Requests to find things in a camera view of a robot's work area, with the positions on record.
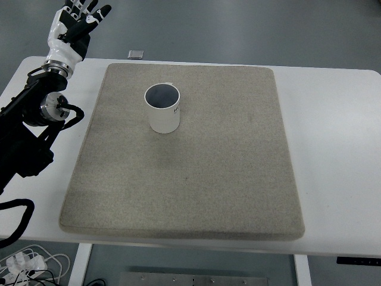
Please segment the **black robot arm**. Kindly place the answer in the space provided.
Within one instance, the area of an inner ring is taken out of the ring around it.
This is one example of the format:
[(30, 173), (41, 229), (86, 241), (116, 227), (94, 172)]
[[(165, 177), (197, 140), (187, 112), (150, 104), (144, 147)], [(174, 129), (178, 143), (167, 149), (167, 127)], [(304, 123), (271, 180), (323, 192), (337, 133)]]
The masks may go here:
[(80, 122), (84, 111), (62, 94), (85, 59), (90, 33), (111, 11), (97, 1), (65, 1), (48, 35), (44, 63), (27, 75), (24, 89), (1, 108), (1, 189), (15, 175), (37, 176), (53, 162), (58, 134)]

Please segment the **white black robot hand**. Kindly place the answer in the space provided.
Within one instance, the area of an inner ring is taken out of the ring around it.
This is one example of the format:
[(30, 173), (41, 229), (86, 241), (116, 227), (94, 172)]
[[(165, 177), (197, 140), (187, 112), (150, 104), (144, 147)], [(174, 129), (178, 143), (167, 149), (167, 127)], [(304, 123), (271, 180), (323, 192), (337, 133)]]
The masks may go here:
[[(49, 53), (45, 64), (61, 62), (77, 64), (85, 58), (90, 42), (90, 32), (108, 15), (112, 7), (104, 5), (97, 8), (98, 0), (91, 0), (85, 6), (85, 0), (65, 0), (64, 7), (55, 13), (48, 35)], [(79, 15), (75, 19), (71, 14)], [(67, 42), (59, 39), (67, 32)]]

